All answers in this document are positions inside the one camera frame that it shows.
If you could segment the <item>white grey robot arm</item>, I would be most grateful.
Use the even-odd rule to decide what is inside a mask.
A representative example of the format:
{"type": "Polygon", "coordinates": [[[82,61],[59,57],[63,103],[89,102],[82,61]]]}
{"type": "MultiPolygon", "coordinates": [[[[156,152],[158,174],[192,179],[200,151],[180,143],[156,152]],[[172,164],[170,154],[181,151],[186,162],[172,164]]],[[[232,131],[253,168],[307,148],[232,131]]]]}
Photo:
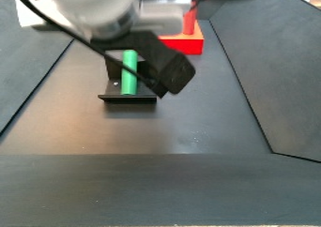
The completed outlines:
{"type": "Polygon", "coordinates": [[[184,30],[192,0],[21,0],[57,30],[130,73],[160,97],[178,94],[196,74],[185,54],[161,41],[184,30]]]}

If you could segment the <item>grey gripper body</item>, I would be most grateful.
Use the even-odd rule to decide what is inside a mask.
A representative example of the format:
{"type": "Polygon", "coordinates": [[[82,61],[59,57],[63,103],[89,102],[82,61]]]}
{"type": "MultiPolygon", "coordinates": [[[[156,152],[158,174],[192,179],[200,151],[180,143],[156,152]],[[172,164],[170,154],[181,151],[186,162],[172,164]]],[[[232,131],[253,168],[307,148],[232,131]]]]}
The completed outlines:
{"type": "Polygon", "coordinates": [[[152,31],[157,36],[181,34],[190,9],[192,0],[144,0],[133,30],[152,31]]]}

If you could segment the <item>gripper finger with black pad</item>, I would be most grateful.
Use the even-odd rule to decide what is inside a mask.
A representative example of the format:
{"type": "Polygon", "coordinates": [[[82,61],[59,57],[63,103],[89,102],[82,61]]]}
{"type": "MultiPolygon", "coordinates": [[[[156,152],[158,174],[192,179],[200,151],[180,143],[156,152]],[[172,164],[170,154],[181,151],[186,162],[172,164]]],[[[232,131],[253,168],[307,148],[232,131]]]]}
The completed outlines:
{"type": "Polygon", "coordinates": [[[194,77],[196,68],[189,58],[169,48],[152,31],[130,32],[113,40],[95,39],[93,45],[104,52],[137,51],[148,66],[134,75],[160,98],[168,93],[178,94],[194,77]]]}

